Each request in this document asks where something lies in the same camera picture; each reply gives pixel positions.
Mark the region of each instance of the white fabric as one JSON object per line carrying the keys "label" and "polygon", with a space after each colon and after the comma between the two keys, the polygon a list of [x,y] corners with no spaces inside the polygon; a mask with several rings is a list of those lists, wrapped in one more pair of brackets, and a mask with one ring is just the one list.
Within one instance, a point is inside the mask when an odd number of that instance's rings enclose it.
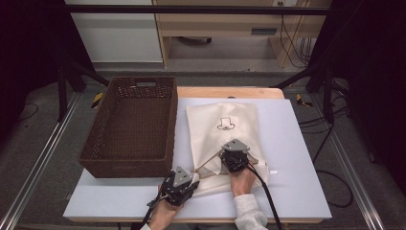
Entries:
{"label": "white fabric", "polygon": [[237,207],[236,226],[239,230],[267,229],[266,215],[259,210],[257,200],[252,194],[239,195],[234,198]]}
{"label": "white fabric", "polygon": [[254,103],[210,103],[187,107],[191,136],[192,159],[195,169],[211,172],[213,176],[200,177],[194,196],[206,196],[231,191],[230,176],[221,173],[221,160],[217,156],[222,145],[238,139],[258,160],[255,169],[267,181],[268,167],[259,144],[257,107]]}

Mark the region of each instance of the white cabinet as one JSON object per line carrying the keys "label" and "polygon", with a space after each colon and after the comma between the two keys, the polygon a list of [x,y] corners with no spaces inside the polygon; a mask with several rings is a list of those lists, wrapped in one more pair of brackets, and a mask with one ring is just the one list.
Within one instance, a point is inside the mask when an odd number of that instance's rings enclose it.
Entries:
{"label": "white cabinet", "polygon": [[[150,0],[65,0],[68,5],[152,5]],[[72,13],[92,62],[162,62],[152,13]]]}

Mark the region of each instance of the sleeve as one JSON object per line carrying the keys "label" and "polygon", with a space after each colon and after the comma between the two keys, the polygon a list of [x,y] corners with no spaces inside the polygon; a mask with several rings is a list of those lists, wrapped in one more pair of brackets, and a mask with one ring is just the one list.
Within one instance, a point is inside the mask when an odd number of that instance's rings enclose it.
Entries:
{"label": "sleeve", "polygon": [[236,226],[239,230],[266,229],[268,218],[259,210],[257,200],[252,194],[239,195],[234,198],[237,207]]}
{"label": "sleeve", "polygon": [[144,224],[144,226],[140,230],[151,230],[148,224]]}

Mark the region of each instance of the white tabletop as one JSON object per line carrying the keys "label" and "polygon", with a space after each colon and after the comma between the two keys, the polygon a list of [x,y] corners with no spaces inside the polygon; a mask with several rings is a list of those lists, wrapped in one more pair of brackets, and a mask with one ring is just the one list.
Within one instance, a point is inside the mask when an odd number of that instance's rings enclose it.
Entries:
{"label": "white tabletop", "polygon": [[[283,222],[319,222],[331,213],[312,165],[304,138],[289,100],[282,99],[179,99],[173,168],[193,168],[187,105],[219,102],[254,103],[259,116],[259,137],[271,171],[268,188]],[[72,221],[141,221],[147,203],[163,178],[94,178],[83,170],[64,217]],[[261,187],[253,189],[259,208],[273,215]],[[174,222],[230,222],[236,218],[231,192],[192,197]]]}

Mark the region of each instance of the wicker basket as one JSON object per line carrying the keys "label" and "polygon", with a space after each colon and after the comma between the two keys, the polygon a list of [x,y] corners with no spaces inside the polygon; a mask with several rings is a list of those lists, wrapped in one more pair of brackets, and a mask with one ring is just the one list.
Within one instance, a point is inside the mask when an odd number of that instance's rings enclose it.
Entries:
{"label": "wicker basket", "polygon": [[175,78],[113,78],[79,162],[98,178],[167,176],[177,100]]}

